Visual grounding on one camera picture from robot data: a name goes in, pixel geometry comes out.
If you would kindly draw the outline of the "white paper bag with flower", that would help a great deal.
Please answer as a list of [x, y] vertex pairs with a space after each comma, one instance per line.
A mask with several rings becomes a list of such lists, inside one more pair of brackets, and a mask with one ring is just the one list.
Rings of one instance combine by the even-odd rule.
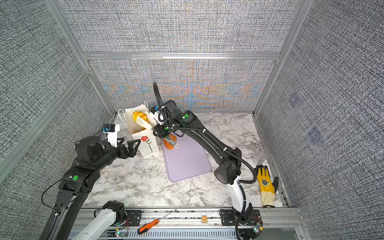
[[119, 118], [125, 124], [132, 138], [134, 140], [137, 140], [137, 139], [141, 140], [139, 151], [142, 157], [146, 159], [158, 154], [159, 146], [153, 134], [153, 129], [151, 130], [144, 129], [133, 120], [132, 114], [135, 111], [140, 111], [143, 113], [148, 112], [149, 114], [149, 108], [148, 108], [147, 102], [144, 101], [144, 104], [139, 105], [138, 107], [135, 107], [135, 108], [125, 109], [125, 110], [119, 109], [118, 115], [119, 115]]

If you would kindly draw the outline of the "small striped roll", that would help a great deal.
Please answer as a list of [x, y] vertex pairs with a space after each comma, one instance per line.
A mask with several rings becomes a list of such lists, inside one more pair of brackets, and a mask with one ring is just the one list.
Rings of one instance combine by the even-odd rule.
[[132, 117], [133, 117], [133, 120], [135, 122], [137, 122], [138, 117], [140, 117], [145, 122], [149, 123], [148, 116], [145, 113], [143, 113], [143, 112], [135, 111], [135, 112], [133, 112]]

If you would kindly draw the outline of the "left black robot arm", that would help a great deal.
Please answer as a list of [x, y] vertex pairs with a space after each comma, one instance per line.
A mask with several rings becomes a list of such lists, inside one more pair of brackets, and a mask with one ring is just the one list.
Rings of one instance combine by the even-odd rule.
[[98, 136], [84, 138], [77, 142], [75, 150], [78, 156], [71, 168], [58, 180], [58, 194], [48, 222], [40, 236], [41, 240], [66, 240], [73, 228], [83, 203], [91, 193], [100, 171], [114, 160], [136, 156], [141, 140], [128, 141], [118, 138], [118, 146]]

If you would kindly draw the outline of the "yellow object behind right arm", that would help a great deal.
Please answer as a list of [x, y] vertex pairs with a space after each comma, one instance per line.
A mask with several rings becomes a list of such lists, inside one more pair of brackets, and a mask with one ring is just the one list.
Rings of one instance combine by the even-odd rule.
[[275, 177], [271, 180], [268, 166], [257, 165], [257, 180], [260, 184], [261, 202], [264, 208], [274, 208], [276, 193], [279, 186], [279, 178]]

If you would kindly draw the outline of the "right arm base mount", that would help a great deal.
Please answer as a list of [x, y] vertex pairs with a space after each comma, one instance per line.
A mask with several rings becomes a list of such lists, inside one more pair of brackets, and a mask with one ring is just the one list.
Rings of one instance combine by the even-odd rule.
[[219, 210], [223, 226], [235, 227], [235, 236], [239, 235], [241, 240], [254, 240], [263, 231], [263, 221], [259, 210], [253, 209], [245, 220], [240, 220], [236, 231], [236, 224], [240, 216], [235, 210]]

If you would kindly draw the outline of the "dark orange triangular pastry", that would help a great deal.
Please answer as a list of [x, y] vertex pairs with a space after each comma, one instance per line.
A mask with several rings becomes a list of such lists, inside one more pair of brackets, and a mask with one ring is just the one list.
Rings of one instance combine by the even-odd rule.
[[178, 148], [177, 137], [175, 135], [168, 135], [163, 139], [164, 145], [167, 149], [173, 150], [174, 148]]

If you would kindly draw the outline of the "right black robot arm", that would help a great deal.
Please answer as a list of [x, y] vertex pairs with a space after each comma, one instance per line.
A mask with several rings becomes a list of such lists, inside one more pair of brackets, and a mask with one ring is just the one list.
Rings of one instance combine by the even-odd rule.
[[164, 117], [164, 121], [154, 127], [154, 135], [163, 140], [171, 141], [171, 134], [180, 131], [183, 135], [195, 140], [216, 161], [218, 168], [214, 171], [215, 177], [224, 185], [227, 185], [233, 209], [241, 212], [247, 208], [246, 198], [241, 187], [242, 153], [240, 149], [232, 149], [216, 138], [202, 124], [198, 117], [191, 111], [182, 112], [174, 101], [164, 103], [157, 97], [158, 105], [152, 107], [152, 113], [158, 113]]

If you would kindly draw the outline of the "steel tongs with white tips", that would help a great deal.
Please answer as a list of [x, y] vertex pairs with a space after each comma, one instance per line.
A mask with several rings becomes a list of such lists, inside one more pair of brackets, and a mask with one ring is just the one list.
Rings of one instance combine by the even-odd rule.
[[[152, 118], [148, 112], [136, 111], [132, 114], [133, 120], [144, 129], [151, 130], [155, 125], [156, 121]], [[169, 135], [163, 138], [164, 145], [167, 149], [173, 150], [174, 148], [179, 148], [177, 144], [177, 137], [174, 135]]]

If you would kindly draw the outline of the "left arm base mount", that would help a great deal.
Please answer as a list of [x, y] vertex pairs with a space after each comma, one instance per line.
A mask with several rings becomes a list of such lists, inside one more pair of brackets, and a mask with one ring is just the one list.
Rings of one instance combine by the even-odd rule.
[[108, 201], [97, 215], [94, 214], [95, 223], [91, 233], [98, 238], [111, 226], [117, 227], [117, 232], [128, 229], [129, 226], [138, 227], [142, 213], [141, 210], [126, 210], [125, 205], [121, 202]]

